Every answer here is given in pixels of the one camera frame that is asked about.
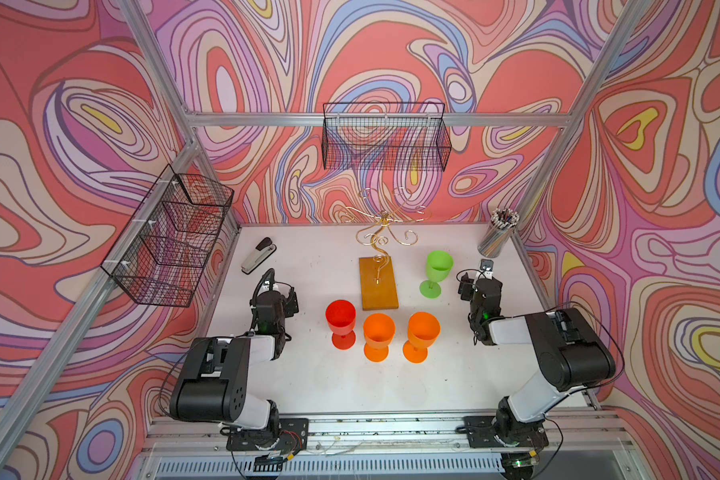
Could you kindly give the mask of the green wine glass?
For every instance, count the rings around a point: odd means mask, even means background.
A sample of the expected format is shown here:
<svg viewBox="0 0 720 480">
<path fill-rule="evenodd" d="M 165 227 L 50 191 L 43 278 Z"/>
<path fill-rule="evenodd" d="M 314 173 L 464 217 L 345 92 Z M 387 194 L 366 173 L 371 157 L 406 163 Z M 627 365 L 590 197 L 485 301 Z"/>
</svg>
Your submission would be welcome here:
<svg viewBox="0 0 720 480">
<path fill-rule="evenodd" d="M 435 299 L 441 295 L 440 283 L 445 280 L 453 268 L 453 257 L 444 250 L 430 252 L 426 260 L 426 277 L 419 286 L 420 293 L 428 299 Z"/>
</svg>

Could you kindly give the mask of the red wine glass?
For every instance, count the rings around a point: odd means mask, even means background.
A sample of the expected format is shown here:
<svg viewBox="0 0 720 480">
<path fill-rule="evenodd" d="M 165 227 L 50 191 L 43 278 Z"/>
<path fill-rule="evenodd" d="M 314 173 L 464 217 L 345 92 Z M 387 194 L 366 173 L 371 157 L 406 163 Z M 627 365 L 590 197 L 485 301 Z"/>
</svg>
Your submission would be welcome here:
<svg viewBox="0 0 720 480">
<path fill-rule="evenodd" d="M 332 332 L 334 347 L 339 350 L 350 349 L 356 342 L 354 305 L 347 300 L 335 300 L 326 308 L 325 318 Z"/>
</svg>

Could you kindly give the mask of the orange wine glass front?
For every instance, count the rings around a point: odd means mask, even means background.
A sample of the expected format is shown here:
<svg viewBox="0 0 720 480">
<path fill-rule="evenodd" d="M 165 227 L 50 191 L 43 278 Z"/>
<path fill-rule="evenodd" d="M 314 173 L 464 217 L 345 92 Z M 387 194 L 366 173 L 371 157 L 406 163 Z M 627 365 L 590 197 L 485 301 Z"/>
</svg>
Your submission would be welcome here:
<svg viewBox="0 0 720 480">
<path fill-rule="evenodd" d="M 414 313 L 408 323 L 407 341 L 403 355 L 411 363 L 419 364 L 427 359 L 429 348 L 441 332 L 438 319 L 427 312 Z"/>
</svg>

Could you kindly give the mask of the orange wine glass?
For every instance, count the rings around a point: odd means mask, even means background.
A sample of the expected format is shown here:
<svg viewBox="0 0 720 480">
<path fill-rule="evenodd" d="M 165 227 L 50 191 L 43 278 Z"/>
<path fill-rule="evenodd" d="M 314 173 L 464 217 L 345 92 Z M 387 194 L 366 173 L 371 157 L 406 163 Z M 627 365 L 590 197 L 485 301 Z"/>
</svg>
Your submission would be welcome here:
<svg viewBox="0 0 720 480">
<path fill-rule="evenodd" d="M 438 319 L 427 312 L 414 313 L 408 323 L 407 341 L 403 355 L 411 363 L 419 364 L 427 359 L 429 348 L 441 332 Z"/>
<path fill-rule="evenodd" d="M 376 363 L 384 361 L 389 354 L 389 345 L 395 333 L 395 323 L 388 315 L 375 313 L 368 316 L 363 324 L 366 358 Z"/>
</svg>

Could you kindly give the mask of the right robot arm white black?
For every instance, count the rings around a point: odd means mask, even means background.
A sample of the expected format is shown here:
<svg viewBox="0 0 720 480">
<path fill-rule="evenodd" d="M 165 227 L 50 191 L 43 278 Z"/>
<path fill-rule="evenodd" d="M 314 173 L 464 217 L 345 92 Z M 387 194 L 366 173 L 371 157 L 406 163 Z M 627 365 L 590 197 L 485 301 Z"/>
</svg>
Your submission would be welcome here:
<svg viewBox="0 0 720 480">
<path fill-rule="evenodd" d="M 466 416 L 457 431 L 472 448 L 544 448 L 547 414 L 568 397 L 604 387 L 620 375 L 617 360 L 591 323 L 593 313 L 572 301 L 536 313 L 504 316 L 503 284 L 493 262 L 457 274 L 458 294 L 469 303 L 473 343 L 526 345 L 535 369 L 515 392 L 503 397 L 488 416 Z"/>
</svg>

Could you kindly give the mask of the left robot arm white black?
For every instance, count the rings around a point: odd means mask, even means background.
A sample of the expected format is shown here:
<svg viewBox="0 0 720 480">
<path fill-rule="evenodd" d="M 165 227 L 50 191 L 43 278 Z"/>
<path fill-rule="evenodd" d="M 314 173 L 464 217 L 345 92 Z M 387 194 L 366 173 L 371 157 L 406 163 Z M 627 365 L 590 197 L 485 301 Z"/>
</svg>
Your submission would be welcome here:
<svg viewBox="0 0 720 480">
<path fill-rule="evenodd" d="M 248 329 L 238 335 L 198 337 L 174 364 L 179 370 L 167 405 L 170 418 L 215 423 L 227 449 L 289 457 L 304 449 L 308 421 L 284 424 L 275 401 L 248 391 L 251 367 L 280 358 L 291 335 L 286 320 L 299 312 L 295 288 L 265 271 L 249 300 Z"/>
</svg>

